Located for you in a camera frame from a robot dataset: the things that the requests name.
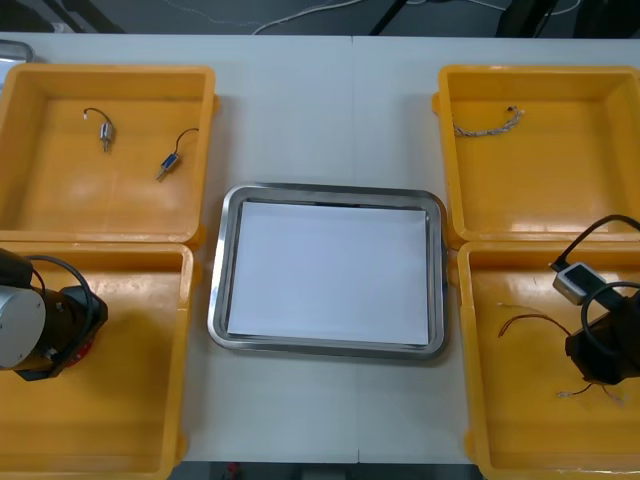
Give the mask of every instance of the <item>sheet of paper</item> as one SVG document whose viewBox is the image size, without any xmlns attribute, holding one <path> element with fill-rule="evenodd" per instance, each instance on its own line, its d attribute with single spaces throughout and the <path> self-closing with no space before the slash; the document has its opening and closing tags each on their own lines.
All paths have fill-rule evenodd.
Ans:
<svg viewBox="0 0 640 480">
<path fill-rule="evenodd" d="M 425 212 L 247 202 L 228 330 L 425 345 Z"/>
</svg>

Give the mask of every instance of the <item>gray connector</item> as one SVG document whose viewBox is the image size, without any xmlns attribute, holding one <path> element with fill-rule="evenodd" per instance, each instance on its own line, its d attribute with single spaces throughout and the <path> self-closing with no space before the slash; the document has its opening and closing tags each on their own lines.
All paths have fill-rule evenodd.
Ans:
<svg viewBox="0 0 640 480">
<path fill-rule="evenodd" d="M 585 292 L 575 282 L 570 280 L 570 278 L 572 277 L 572 273 L 575 274 L 575 270 L 579 269 L 586 270 L 590 275 L 593 275 L 594 277 L 602 280 L 603 283 L 606 283 L 606 280 L 598 275 L 595 270 L 582 262 L 574 263 L 573 265 L 559 272 L 556 275 L 556 278 L 553 280 L 553 288 L 560 292 L 562 296 L 564 296 L 574 305 L 582 305 L 585 298 L 587 297 L 587 292 Z"/>
</svg>

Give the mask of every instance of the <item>yellow tray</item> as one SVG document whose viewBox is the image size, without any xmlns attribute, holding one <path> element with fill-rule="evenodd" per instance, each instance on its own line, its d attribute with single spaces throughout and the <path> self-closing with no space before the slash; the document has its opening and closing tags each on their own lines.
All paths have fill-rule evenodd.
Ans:
<svg viewBox="0 0 640 480">
<path fill-rule="evenodd" d="M 201 241 L 214 113 L 208 67 L 25 64 L 0 102 L 0 240 Z M 113 121 L 112 152 L 99 140 Z M 180 141 L 180 163 L 160 164 Z"/>
<path fill-rule="evenodd" d="M 611 213 L 640 217 L 640 87 L 632 68 L 450 66 L 434 110 L 449 196 L 449 240 L 573 240 Z M 526 113 L 510 132 L 515 105 Z M 589 241 L 638 240 L 614 222 Z"/>
<path fill-rule="evenodd" d="M 165 479 L 179 443 L 193 256 L 182 245 L 0 243 L 64 259 L 109 319 L 59 377 L 0 372 L 0 478 Z M 36 262 L 48 288 L 74 285 Z"/>
<path fill-rule="evenodd" d="M 552 287 L 549 263 L 566 247 L 557 242 L 468 243 L 458 254 L 472 445 L 469 454 L 489 480 L 640 478 L 640 381 L 586 386 L 564 353 L 566 335 L 550 322 L 522 319 L 502 338 L 514 315 L 535 308 L 574 332 L 580 310 Z M 590 242 L 571 255 L 607 281 L 640 281 L 640 245 Z M 603 310 L 593 305 L 590 320 Z"/>
</svg>

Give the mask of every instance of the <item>power cord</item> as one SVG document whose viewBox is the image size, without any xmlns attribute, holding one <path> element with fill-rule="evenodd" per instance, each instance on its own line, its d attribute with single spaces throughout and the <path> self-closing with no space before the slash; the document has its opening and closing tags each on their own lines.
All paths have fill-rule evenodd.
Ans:
<svg viewBox="0 0 640 480">
<path fill-rule="evenodd" d="M 593 233 L 596 229 L 600 228 L 601 226 L 609 222 L 614 222 L 614 221 L 626 223 L 630 227 L 633 227 L 634 229 L 640 232 L 640 222 L 638 222 L 634 218 L 631 218 L 627 215 L 618 215 L 618 214 L 607 215 L 606 217 L 603 217 L 600 220 L 593 222 L 584 232 L 578 235 L 576 239 L 573 242 L 571 242 L 567 248 L 564 249 L 564 251 L 558 256 L 558 258 L 556 258 L 555 262 L 551 264 L 551 268 L 558 273 L 569 268 L 570 265 L 569 265 L 569 262 L 567 261 L 567 257 L 569 256 L 569 254 L 585 238 L 591 235 L 591 233 Z M 635 288 L 640 290 L 640 283 L 628 282 L 628 281 L 606 283 L 602 285 L 600 288 L 591 292 L 589 295 L 587 295 L 587 297 L 584 300 L 584 303 L 582 304 L 582 308 L 580 310 L 580 322 L 582 323 L 582 329 L 584 330 L 584 333 L 587 339 L 594 347 L 596 347 L 605 355 L 609 355 L 609 356 L 620 355 L 621 352 L 619 350 L 613 350 L 607 347 L 598 338 L 596 338 L 596 336 L 591 331 L 591 327 L 589 325 L 588 313 L 589 313 L 589 306 L 591 305 L 591 303 L 593 303 L 593 301 L 596 299 L 598 295 L 617 287 L 629 287 L 629 288 Z"/>
<path fill-rule="evenodd" d="M 289 15 L 287 17 L 283 17 L 280 18 L 278 20 L 274 20 L 272 22 L 269 23 L 265 23 L 265 24 L 260 24 L 260 22 L 235 22 L 235 21 L 231 21 L 231 20 L 216 20 L 214 18 L 212 18 L 211 16 L 207 15 L 205 12 L 202 12 L 200 10 L 197 10 L 195 8 L 190 8 L 190 7 L 186 7 L 184 5 L 180 5 L 178 3 L 176 3 L 175 1 L 171 1 L 171 0 L 162 0 L 165 4 L 169 5 L 170 7 L 173 7 L 177 10 L 181 10 L 183 12 L 186 13 L 193 13 L 195 15 L 199 15 L 203 18 L 205 18 L 209 23 L 214 24 L 214 25 L 234 25 L 234 26 L 238 26 L 238 27 L 244 27 L 244 26 L 250 26 L 250 25 L 259 25 L 258 28 L 256 28 L 251 35 L 258 35 L 260 33 L 262 33 L 263 31 L 267 30 L 268 28 L 271 27 L 275 27 L 276 25 L 282 25 L 283 23 L 287 23 L 290 22 L 291 20 L 295 20 L 296 18 L 300 18 L 300 17 L 304 17 L 306 15 L 311 15 L 313 13 L 318 13 L 318 12 L 325 12 L 328 10 L 335 10 L 338 8 L 344 8 L 344 7 L 349 7 L 351 5 L 356 5 L 358 3 L 364 2 L 365 0 L 349 0 L 347 2 L 342 2 L 342 3 L 336 3 L 335 5 L 330 5 L 330 3 L 333 0 L 327 0 L 324 3 L 321 3 L 319 5 L 314 5 L 311 6 L 309 8 L 305 8 L 304 10 L 298 12 L 298 13 L 294 13 L 293 15 Z M 411 6 L 418 6 L 418 5 L 424 5 L 425 3 L 428 3 L 430 0 L 413 0 L 413 1 L 408 1 L 407 5 L 411 5 Z M 463 0 L 465 2 L 469 2 L 469 3 L 475 3 L 476 5 L 480 5 L 483 7 L 487 7 L 487 8 L 492 8 L 494 10 L 500 10 L 500 11 L 505 11 L 506 8 L 505 7 L 501 7 L 499 5 L 494 5 L 491 3 L 487 3 L 487 2 L 483 2 L 481 0 Z M 565 8 L 564 10 L 558 10 L 556 12 L 552 12 L 551 16 L 555 17 L 556 15 L 563 15 L 565 13 L 569 13 L 573 10 L 575 10 L 576 8 L 578 8 L 580 6 L 580 4 L 582 3 L 582 0 L 576 0 L 576 3 L 569 7 L 569 8 Z"/>
<path fill-rule="evenodd" d="M 427 3 L 429 0 L 415 0 L 413 2 L 407 2 L 407 5 L 424 5 L 425 3 Z M 464 0 L 465 2 L 469 2 L 469 3 L 475 3 L 476 5 L 480 5 L 483 7 L 487 7 L 487 8 L 493 8 L 494 10 L 499 10 L 501 12 L 504 12 L 507 8 L 506 7 L 501 7 L 499 5 L 494 5 L 492 3 L 487 3 L 487 2 L 483 2 L 482 0 Z M 556 15 L 564 15 L 565 13 L 569 13 L 574 11 L 576 8 L 578 8 L 580 6 L 580 4 L 582 3 L 582 0 L 576 0 L 576 3 L 574 3 L 572 6 L 565 8 L 564 10 L 558 10 L 556 12 L 551 12 L 551 16 L 555 17 Z"/>
</svg>

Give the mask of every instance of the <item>white table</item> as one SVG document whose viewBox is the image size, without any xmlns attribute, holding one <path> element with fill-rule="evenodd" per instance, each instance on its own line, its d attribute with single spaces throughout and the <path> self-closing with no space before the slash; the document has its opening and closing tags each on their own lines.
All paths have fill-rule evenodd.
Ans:
<svg viewBox="0 0 640 480">
<path fill-rule="evenodd" d="M 445 198 L 431 95 L 440 68 L 640 65 L 637 41 L 0 34 L 57 63 L 205 64 L 221 111 L 216 186 L 278 181 L 416 188 Z M 207 268 L 211 251 L 203 253 Z M 435 365 L 223 350 L 197 294 L 184 426 L 187 460 L 463 463 L 467 428 L 457 312 Z"/>
</svg>

